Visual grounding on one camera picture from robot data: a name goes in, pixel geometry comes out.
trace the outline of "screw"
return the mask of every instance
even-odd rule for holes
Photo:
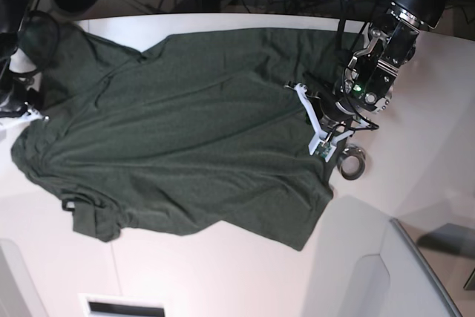
[[[372,29],[371,30],[371,35],[374,37],[380,37],[381,36],[381,31],[379,29]]]
[[[368,104],[374,104],[376,103],[376,95],[374,93],[366,93],[366,96],[364,96],[364,101]]]

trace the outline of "dark green t-shirt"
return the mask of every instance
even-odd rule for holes
[[[74,202],[74,230],[101,241],[125,227],[188,235],[224,220],[302,249],[332,198],[334,162],[309,156],[313,129],[283,86],[306,71],[336,79],[334,35],[192,33],[138,53],[66,25],[43,78],[50,121],[22,133],[13,160]],[[24,39],[33,61],[45,36]]]

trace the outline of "gray panel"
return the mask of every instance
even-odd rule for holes
[[[32,317],[0,247],[0,317]]]

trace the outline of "white table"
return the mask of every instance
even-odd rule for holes
[[[193,14],[98,19],[81,26],[121,45],[146,50],[172,33],[249,27],[335,30],[337,24],[334,19],[297,16]],[[360,26],[348,22],[347,31],[357,32]],[[419,221],[420,209],[436,203],[474,213],[470,200],[456,194],[473,192],[473,175],[467,172],[475,172],[474,59],[472,42],[421,34],[416,55],[397,79],[393,101],[374,118],[381,130],[353,138],[369,154],[367,173],[349,182],[335,172],[330,181],[335,202],[324,217],[335,213],[332,206],[341,205],[344,201],[339,198],[347,195],[389,215],[407,215],[411,223]],[[32,185],[10,162],[9,148],[19,132],[8,132],[0,143],[0,239],[12,240],[20,248],[50,317],[83,316],[78,293],[146,299],[165,304],[171,317],[308,316],[313,313],[313,295],[332,296],[328,281],[344,262],[333,264],[325,258],[326,248],[319,247],[318,237],[331,235],[341,224],[325,219],[326,232],[318,224],[303,252],[227,223],[183,238],[125,229],[119,240],[103,244],[73,233],[71,217],[57,199]],[[440,160],[450,168],[458,166],[461,173],[443,165],[434,168],[432,163]],[[424,229],[435,225],[433,218],[421,222]],[[314,273],[315,261],[321,259],[328,264],[323,276]],[[336,316],[332,314],[336,300],[318,301],[320,311],[329,311],[325,316]]]

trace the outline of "air vent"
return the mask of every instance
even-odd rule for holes
[[[88,302],[91,317],[165,317],[165,310],[159,307],[129,306]]]

